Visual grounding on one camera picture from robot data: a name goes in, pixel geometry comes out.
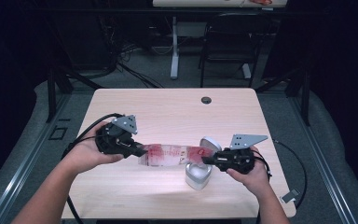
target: human hand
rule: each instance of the human hand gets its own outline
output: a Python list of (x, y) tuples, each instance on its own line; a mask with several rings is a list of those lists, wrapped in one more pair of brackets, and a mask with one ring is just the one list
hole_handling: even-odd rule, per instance
[[(251, 146), (250, 149), (258, 152), (257, 147)], [(257, 198), (263, 197), (272, 191), (269, 177), (262, 161), (255, 160), (254, 169), (247, 175), (243, 175), (233, 169), (227, 169), (227, 173), (235, 180), (241, 182)]]
[(123, 159), (123, 155), (105, 155), (98, 150), (95, 144), (97, 131), (107, 122), (100, 122), (83, 137), (83, 141), (77, 143), (66, 155), (62, 162), (68, 166), (74, 175), (86, 172), (100, 164), (112, 163)]

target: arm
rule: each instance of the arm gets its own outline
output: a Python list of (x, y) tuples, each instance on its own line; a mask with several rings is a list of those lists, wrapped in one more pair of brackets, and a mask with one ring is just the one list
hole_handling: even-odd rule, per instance
[[(84, 138), (95, 136), (104, 124), (96, 125)], [(51, 171), (12, 223), (60, 223), (69, 189), (76, 176), (97, 165), (120, 161), (122, 158), (122, 155), (104, 155), (99, 152), (94, 138), (78, 143)]]
[[(258, 151), (256, 147), (251, 147), (251, 150)], [(248, 175), (243, 175), (233, 169), (228, 169), (227, 173), (255, 195), (260, 205), (262, 224), (290, 223), (269, 184), (266, 168), (262, 161), (256, 160), (255, 168)]]

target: white desk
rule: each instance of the white desk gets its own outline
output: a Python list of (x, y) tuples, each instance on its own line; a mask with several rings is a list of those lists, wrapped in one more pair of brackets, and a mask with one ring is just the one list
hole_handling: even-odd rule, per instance
[[(272, 0), (272, 4), (262, 6), (249, 0), (153, 0), (154, 7), (262, 7), (273, 9), (275, 7), (286, 7), (287, 0)], [(178, 52), (178, 23), (176, 17), (172, 20), (172, 65), (171, 79), (178, 78), (179, 52)], [(246, 64), (242, 71), (245, 77), (250, 77), (249, 66)]]
[[(212, 102), (201, 102), (204, 96)], [(115, 89), (97, 90), (81, 125), (82, 132), (107, 114), (136, 115), (142, 144), (198, 146), (207, 135), (228, 147), (234, 133), (264, 134), (257, 144), (273, 177), (271, 186), (281, 197), (289, 192), (269, 129), (251, 89)], [(79, 175), (70, 196), (82, 218), (241, 218), (256, 217), (255, 196), (241, 183), (213, 167), (202, 190), (185, 181), (185, 166), (148, 167), (130, 156), (100, 165)], [(296, 213), (293, 203), (283, 203), (287, 216)], [(73, 218), (66, 206), (62, 218)]]

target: office chair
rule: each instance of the office chair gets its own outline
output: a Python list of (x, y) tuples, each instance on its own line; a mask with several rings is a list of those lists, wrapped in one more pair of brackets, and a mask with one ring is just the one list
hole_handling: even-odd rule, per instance
[(222, 13), (211, 18), (206, 26), (200, 55), (200, 86), (203, 87), (205, 62), (245, 63), (253, 65), (249, 80), (252, 86), (258, 55), (272, 21), (262, 14)]

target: forearm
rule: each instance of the forearm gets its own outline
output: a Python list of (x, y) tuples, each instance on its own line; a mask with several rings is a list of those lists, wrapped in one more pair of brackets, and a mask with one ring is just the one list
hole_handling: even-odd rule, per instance
[(60, 223), (63, 207), (76, 174), (59, 163), (13, 223)]
[(260, 206), (261, 224), (290, 223), (274, 191), (270, 189), (262, 198), (257, 198)]

